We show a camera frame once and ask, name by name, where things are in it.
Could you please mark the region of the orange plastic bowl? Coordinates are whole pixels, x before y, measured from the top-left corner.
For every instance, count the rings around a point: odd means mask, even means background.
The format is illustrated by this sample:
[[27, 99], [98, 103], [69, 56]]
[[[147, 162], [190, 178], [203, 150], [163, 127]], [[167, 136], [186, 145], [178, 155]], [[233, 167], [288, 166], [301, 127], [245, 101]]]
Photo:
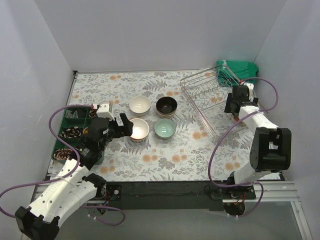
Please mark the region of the orange plastic bowl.
[[149, 135], [150, 127], [145, 120], [133, 118], [130, 121], [133, 122], [133, 133], [130, 137], [134, 139], [142, 139]]

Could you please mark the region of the plain white bowl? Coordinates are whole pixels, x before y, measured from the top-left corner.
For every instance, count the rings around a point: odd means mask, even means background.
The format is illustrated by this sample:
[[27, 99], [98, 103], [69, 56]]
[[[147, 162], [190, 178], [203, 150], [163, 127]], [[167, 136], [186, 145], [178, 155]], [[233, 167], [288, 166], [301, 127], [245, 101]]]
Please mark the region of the plain white bowl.
[[129, 109], [137, 116], [144, 116], [151, 108], [151, 101], [143, 95], [132, 98], [129, 102]]

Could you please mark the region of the pale green checked bowl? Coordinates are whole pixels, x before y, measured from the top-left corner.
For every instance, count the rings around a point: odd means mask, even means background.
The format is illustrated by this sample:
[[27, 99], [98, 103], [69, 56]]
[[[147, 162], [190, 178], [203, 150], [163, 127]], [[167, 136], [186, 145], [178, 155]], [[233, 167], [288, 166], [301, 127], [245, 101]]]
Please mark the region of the pale green checked bowl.
[[176, 124], [171, 119], [162, 118], [154, 124], [154, 132], [161, 139], [172, 137], [176, 129]]

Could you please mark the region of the beige gold dotted bowl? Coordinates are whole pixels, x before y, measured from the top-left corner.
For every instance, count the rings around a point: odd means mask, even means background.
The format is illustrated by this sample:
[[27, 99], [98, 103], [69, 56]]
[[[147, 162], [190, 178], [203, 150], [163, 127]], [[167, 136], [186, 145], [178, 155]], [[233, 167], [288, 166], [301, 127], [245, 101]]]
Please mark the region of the beige gold dotted bowl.
[[170, 96], [165, 96], [160, 98], [157, 102], [156, 102], [156, 110], [164, 115], [164, 116], [168, 116], [171, 115], [173, 113], [175, 113], [175, 111], [177, 110], [178, 107], [178, 103], [177, 101], [170, 97]]

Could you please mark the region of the beige orange flower bowl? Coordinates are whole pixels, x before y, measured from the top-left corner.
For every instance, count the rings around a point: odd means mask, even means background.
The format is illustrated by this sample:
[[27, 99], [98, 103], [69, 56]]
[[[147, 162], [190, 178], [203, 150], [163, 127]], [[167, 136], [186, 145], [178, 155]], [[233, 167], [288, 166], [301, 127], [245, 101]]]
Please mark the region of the beige orange flower bowl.
[[[233, 117], [235, 122], [238, 122], [240, 120], [237, 115], [233, 114], [232, 117]], [[239, 125], [245, 126], [246, 124], [242, 121], [242, 122], [239, 123]]]

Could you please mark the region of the white blue striped bowl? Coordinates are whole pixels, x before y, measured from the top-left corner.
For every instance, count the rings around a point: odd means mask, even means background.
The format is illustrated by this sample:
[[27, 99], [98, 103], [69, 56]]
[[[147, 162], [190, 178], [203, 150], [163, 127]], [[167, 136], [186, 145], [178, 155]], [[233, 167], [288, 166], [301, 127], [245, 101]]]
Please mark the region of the white blue striped bowl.
[[137, 142], [137, 143], [143, 142], [143, 141], [145, 141], [146, 139], [148, 139], [148, 137], [136, 139], [136, 138], [133, 138], [133, 137], [131, 137], [131, 136], [130, 136], [129, 138], [130, 138], [131, 141]]

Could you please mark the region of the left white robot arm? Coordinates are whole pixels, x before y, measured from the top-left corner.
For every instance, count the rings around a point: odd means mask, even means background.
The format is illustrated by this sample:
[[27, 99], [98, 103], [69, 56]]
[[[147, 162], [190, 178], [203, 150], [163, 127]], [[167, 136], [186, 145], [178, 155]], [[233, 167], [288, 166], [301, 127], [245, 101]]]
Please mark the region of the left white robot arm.
[[95, 117], [54, 182], [28, 207], [17, 209], [15, 219], [24, 235], [32, 240], [53, 240], [63, 222], [85, 202], [106, 196], [106, 180], [90, 170], [113, 139], [132, 135], [134, 124], [125, 113], [120, 118], [122, 125], [116, 120]]

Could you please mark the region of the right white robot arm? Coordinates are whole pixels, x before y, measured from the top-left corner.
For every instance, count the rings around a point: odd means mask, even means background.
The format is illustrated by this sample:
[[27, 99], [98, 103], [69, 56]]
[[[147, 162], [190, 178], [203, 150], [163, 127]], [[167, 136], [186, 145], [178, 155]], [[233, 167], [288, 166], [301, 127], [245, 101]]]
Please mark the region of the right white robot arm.
[[249, 162], [232, 172], [221, 192], [237, 199], [249, 192], [249, 186], [271, 173], [287, 170], [291, 165], [292, 132], [272, 123], [258, 107], [249, 85], [235, 85], [226, 100], [225, 113], [243, 122], [253, 133]]

